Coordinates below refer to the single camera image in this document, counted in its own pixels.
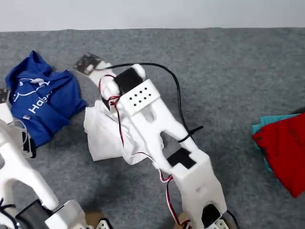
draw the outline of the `folded clothing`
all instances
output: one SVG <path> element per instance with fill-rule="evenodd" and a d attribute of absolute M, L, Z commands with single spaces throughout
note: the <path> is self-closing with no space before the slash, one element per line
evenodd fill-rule
<path fill-rule="evenodd" d="M 293 197 L 305 191 L 305 113 L 262 127 L 253 136 L 274 174 Z"/>
<path fill-rule="evenodd" d="M 11 112 L 21 119 L 40 146 L 52 138 L 69 118 L 86 106 L 77 79 L 67 70 L 53 72 L 35 51 L 7 75 Z"/>
<path fill-rule="evenodd" d="M 145 155 L 135 153 L 147 152 L 145 143 L 128 118 L 121 120 L 124 147 L 122 145 L 118 120 L 101 101 L 95 101 L 94 107 L 87 107 L 84 129 L 88 136 L 88 147 L 94 161 L 114 157 L 124 157 L 130 165 L 134 165 L 146 158 Z"/>
<path fill-rule="evenodd" d="M 288 114 L 288 115 L 273 115 L 273 116 L 263 116 L 259 118 L 259 124 L 252 125 L 252 134 L 254 135 L 260 128 L 262 128 L 265 125 L 268 125 L 270 123 L 275 123 L 287 118 L 295 117 L 299 114 Z M 257 144 L 254 142 L 255 147 L 257 149 L 260 149 Z M 268 162 L 266 161 L 266 158 L 264 157 L 264 163 L 266 165 L 266 168 L 269 172 L 272 172 L 272 169 L 270 168 Z"/>

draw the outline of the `red wire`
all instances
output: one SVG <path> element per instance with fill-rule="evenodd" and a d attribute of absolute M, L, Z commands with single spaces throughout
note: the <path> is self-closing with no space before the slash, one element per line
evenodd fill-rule
<path fill-rule="evenodd" d="M 110 77 L 112 77 L 112 78 L 115 78 L 113 75 L 110 75 L 110 74 L 106 74 L 106 75 L 104 75 L 103 77 L 105 77 L 105 76 L 110 76 Z M 102 80 L 102 78 L 101 78 L 100 81 L 99 81 L 99 91 L 100 91 L 100 93 L 101 93 L 101 80 Z"/>
<path fill-rule="evenodd" d="M 110 76 L 110 77 L 112 77 L 112 78 L 115 78 L 113 75 L 110 75 L 110 74 L 106 74 L 106 75 L 104 75 L 104 76 Z"/>
<path fill-rule="evenodd" d="M 118 110 L 118 108 L 117 108 L 117 103 L 118 103 L 120 97 L 119 97 L 119 96 L 116 96 L 116 95 L 115 95 L 115 96 L 111 96 L 111 97 L 109 97 L 109 99 L 108 99 L 107 101 L 110 101 L 110 100 L 112 100 L 112 99 L 116 99 L 115 101 L 111 101 L 111 102 L 110 102 L 110 105 L 113 105 L 113 107 L 115 108 L 116 113 L 117 113 L 117 115 L 118 115 L 119 132 L 120 132 L 121 141 L 122 141 L 122 144 L 123 144 L 123 147 L 124 147 L 124 137 L 123 137 L 123 132 L 122 132 L 121 117 L 120 117 L 119 110 Z"/>
<path fill-rule="evenodd" d="M 170 199 L 170 194 L 169 194 L 169 184 L 172 180 L 173 180 L 173 177 L 171 177 L 166 184 L 166 200 L 167 200 L 167 203 L 168 203 L 168 208 L 170 209 L 170 212 L 171 212 L 176 224 L 178 224 L 179 226 L 183 226 L 184 224 L 186 224 L 190 221 L 187 219 L 187 220 L 183 221 L 182 223 L 180 223 L 180 221 L 178 219 L 178 216 L 177 216 L 175 210 L 173 209 L 171 199 Z"/>

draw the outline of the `blue t-shirt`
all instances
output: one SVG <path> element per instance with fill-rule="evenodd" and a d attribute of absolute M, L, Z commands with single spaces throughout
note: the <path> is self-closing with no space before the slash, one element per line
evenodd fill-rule
<path fill-rule="evenodd" d="M 7 75 L 11 112 L 21 119 L 40 146 L 52 138 L 69 118 L 86 106 L 76 77 L 67 70 L 53 72 L 35 51 Z"/>

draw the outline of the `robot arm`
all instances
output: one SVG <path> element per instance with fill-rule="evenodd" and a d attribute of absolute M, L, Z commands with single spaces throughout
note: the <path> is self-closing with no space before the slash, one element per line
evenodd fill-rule
<path fill-rule="evenodd" d="M 130 120 L 145 142 L 146 153 L 153 159 L 155 168 L 173 176 L 190 225 L 195 229 L 218 228 L 216 223 L 227 207 L 210 158 L 191 137 L 180 143 L 177 152 L 165 158 L 159 147 L 160 133 L 166 132 L 180 141 L 188 132 L 175 120 L 151 80 L 145 80 L 144 69 L 136 64 L 113 79 L 102 78 L 100 83 L 101 95 L 106 101 L 119 98 L 115 107 L 118 115 Z"/>
<path fill-rule="evenodd" d="M 22 130 L 10 125 L 13 117 L 8 97 L 9 90 L 0 89 L 0 155 L 4 160 L 0 169 L 0 224 L 11 229 L 19 226 L 28 229 L 92 229 L 86 224 L 85 213 L 75 200 L 54 211 L 59 205 L 58 199 L 40 173 L 25 159 L 27 155 L 18 144 L 22 143 Z M 14 208 L 12 192 L 16 181 L 30 186 L 39 197 L 19 213 Z"/>

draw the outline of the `white wire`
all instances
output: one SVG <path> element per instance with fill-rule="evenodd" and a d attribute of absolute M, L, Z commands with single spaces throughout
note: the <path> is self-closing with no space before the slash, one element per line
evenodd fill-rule
<path fill-rule="evenodd" d="M 21 123 L 21 125 L 23 126 L 23 129 L 24 129 L 24 131 L 25 131 L 25 139 L 24 139 L 24 141 L 23 141 L 23 143 L 22 143 L 22 145 L 21 145 L 21 146 L 24 146 L 24 144 L 25 144 L 25 143 L 27 142 L 27 140 L 28 140 L 28 129 L 27 129 L 26 125 L 24 124 L 24 122 L 21 121 L 20 119 L 14 119 L 14 120 L 9 124 L 9 126 L 12 126 L 12 124 L 14 124 L 15 127 L 18 127 L 18 126 L 15 125 L 16 122 Z"/>
<path fill-rule="evenodd" d="M 132 157 L 136 156 L 137 154 L 142 154 L 142 155 L 147 156 L 147 158 L 150 159 L 154 163 L 154 159 L 151 156 L 149 156 L 148 154 L 143 153 L 143 152 L 138 152 L 135 155 L 132 155 Z M 167 179 L 164 179 L 163 175 L 162 175 L 162 171 L 159 168 L 157 170 L 159 171 L 159 178 L 162 183 L 167 183 L 171 179 L 170 176 Z"/>

